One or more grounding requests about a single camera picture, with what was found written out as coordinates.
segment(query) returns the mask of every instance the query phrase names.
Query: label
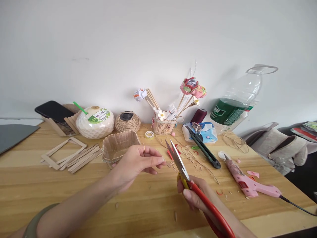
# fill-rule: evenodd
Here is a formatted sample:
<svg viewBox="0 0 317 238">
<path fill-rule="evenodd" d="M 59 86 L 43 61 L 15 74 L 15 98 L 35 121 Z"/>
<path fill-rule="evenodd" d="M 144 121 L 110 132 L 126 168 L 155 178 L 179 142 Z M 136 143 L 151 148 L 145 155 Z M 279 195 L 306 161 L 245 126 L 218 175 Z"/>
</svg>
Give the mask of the label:
<svg viewBox="0 0 317 238">
<path fill-rule="evenodd" d="M 243 107 L 243 104 L 238 101 L 232 99 L 225 100 L 232 101 L 233 104 L 238 104 L 241 106 L 234 106 L 223 102 L 220 99 L 211 111 L 210 118 L 219 124 L 230 126 L 239 119 L 240 115 L 246 108 Z"/>
<path fill-rule="evenodd" d="M 253 106 L 248 106 L 245 111 L 251 111 L 252 108 Z"/>
<path fill-rule="evenodd" d="M 88 121 L 92 124 L 98 124 L 104 120 L 107 120 L 109 117 L 110 112 L 105 108 L 101 108 L 99 111 L 94 113 L 90 118 L 88 118 Z"/>
</svg>

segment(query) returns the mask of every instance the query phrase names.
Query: smartphone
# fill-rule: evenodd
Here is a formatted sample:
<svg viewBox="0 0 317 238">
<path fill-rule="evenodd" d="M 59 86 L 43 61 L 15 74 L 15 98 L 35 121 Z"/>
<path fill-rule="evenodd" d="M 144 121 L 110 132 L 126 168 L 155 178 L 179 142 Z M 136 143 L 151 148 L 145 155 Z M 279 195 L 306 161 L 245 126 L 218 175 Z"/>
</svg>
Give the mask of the smartphone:
<svg viewBox="0 0 317 238">
<path fill-rule="evenodd" d="M 57 123 L 64 123 L 65 117 L 73 116 L 74 113 L 56 101 L 48 101 L 35 108 L 35 112 L 43 117 L 51 118 Z"/>
</svg>

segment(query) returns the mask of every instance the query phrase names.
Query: pink glue gun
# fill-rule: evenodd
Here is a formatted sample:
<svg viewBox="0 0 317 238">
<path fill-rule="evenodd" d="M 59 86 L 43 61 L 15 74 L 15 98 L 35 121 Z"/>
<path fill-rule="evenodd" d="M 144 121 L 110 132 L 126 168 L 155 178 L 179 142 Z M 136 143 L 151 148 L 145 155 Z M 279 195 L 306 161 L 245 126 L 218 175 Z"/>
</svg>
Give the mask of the pink glue gun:
<svg viewBox="0 0 317 238">
<path fill-rule="evenodd" d="M 247 197 L 257 197 L 258 193 L 264 193 L 271 197 L 279 197 L 282 193 L 277 187 L 272 185 L 262 185 L 258 182 L 253 181 L 248 176 L 246 176 L 239 167 L 233 163 L 226 155 L 226 164 L 230 170 L 235 181 L 240 185 L 241 190 Z"/>
</svg>

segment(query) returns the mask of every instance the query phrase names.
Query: small tape roll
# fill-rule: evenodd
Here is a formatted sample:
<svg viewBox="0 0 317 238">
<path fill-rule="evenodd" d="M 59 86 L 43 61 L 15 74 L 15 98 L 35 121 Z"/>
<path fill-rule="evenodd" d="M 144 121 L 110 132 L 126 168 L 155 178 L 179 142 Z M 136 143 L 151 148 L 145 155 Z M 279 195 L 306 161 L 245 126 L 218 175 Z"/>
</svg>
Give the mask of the small tape roll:
<svg viewBox="0 0 317 238">
<path fill-rule="evenodd" d="M 152 131 L 147 131 L 145 133 L 145 138 L 146 139 L 152 139 L 154 137 L 154 133 Z"/>
</svg>

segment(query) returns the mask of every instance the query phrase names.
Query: twine ball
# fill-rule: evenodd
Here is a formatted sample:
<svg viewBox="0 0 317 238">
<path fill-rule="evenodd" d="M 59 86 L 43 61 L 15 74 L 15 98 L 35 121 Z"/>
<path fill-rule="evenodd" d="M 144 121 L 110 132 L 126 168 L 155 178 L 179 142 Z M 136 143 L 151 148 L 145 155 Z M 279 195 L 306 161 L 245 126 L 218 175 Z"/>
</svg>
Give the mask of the twine ball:
<svg viewBox="0 0 317 238">
<path fill-rule="evenodd" d="M 120 118 L 120 115 L 123 113 L 132 113 L 133 116 L 130 120 L 124 121 Z M 141 126 L 141 119 L 133 111 L 121 112 L 116 117 L 115 127 L 116 127 L 117 131 L 119 131 L 119 132 L 124 132 L 124 131 L 129 131 L 129 130 L 131 130 L 133 132 L 137 132 L 140 129 L 140 126 Z"/>
</svg>

